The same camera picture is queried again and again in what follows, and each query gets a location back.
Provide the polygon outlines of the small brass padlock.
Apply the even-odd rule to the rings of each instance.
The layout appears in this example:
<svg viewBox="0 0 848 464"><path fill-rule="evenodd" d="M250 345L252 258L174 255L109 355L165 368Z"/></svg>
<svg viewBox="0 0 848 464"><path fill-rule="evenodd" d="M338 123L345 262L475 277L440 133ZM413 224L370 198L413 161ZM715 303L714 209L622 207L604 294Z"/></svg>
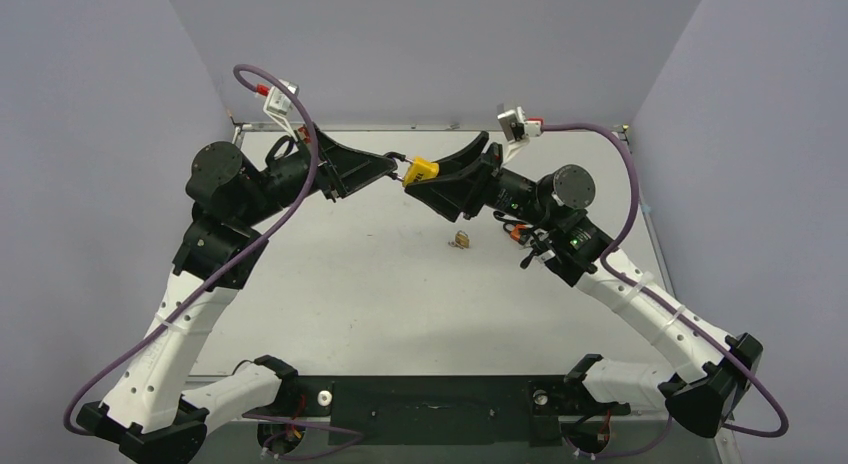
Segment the small brass padlock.
<svg viewBox="0 0 848 464"><path fill-rule="evenodd" d="M451 245L460 249L468 249L470 247L470 238L464 231L457 231Z"/></svg>

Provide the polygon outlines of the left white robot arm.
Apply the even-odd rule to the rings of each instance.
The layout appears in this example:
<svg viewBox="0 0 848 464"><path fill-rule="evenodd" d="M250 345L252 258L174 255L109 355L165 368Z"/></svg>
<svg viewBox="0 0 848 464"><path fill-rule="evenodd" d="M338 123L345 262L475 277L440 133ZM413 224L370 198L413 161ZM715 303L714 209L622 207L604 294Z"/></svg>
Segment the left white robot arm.
<svg viewBox="0 0 848 464"><path fill-rule="evenodd" d="M289 154L272 149L263 169L233 143L202 148L186 186L193 220L155 318L117 384L102 400L83 405L77 424L135 463L187 463L213 431L246 413L296 409L298 373L272 356L200 388L188 388L187 378L268 244L259 223L313 194L344 198L396 173L391 157L343 146L321 132L293 140Z"/></svg>

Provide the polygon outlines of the yellow padlock with keys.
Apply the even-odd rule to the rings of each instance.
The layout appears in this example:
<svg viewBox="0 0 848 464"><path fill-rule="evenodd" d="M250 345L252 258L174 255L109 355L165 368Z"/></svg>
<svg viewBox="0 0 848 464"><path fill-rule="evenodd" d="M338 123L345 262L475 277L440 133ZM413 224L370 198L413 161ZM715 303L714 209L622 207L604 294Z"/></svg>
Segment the yellow padlock with keys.
<svg viewBox="0 0 848 464"><path fill-rule="evenodd" d="M411 183L435 178L438 176L440 171L440 166L437 162L429 161L421 157L410 158L405 154L394 151L386 153L385 157L408 164L408 168L403 177L401 177L397 171L389 174L391 179L400 182L403 187L406 187Z"/></svg>

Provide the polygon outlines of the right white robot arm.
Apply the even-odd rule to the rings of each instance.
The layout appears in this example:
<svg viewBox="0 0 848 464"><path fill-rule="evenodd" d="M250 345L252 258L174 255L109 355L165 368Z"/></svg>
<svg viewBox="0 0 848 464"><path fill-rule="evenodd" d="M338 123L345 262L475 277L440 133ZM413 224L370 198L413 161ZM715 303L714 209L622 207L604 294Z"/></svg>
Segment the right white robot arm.
<svg viewBox="0 0 848 464"><path fill-rule="evenodd" d="M661 365L585 356L565 377L564 397L578 411L611 405L665 410L688 431L712 438L750 387L763 348L707 323L665 292L588 217L591 175L575 164L538 180L509 170L504 147L479 135L460 151L412 160L405 192L448 220L483 208L530 229L532 258L605 305L663 358Z"/></svg>

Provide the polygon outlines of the orange black padlock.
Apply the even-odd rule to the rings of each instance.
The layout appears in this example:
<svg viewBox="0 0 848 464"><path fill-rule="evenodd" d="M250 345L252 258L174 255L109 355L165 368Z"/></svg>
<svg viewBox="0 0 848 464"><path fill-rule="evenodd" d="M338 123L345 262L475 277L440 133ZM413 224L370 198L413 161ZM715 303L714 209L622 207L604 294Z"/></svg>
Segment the orange black padlock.
<svg viewBox="0 0 848 464"><path fill-rule="evenodd" d="M524 224L510 224L507 226L510 238L521 245L525 245L529 239L527 230L528 227Z"/></svg>

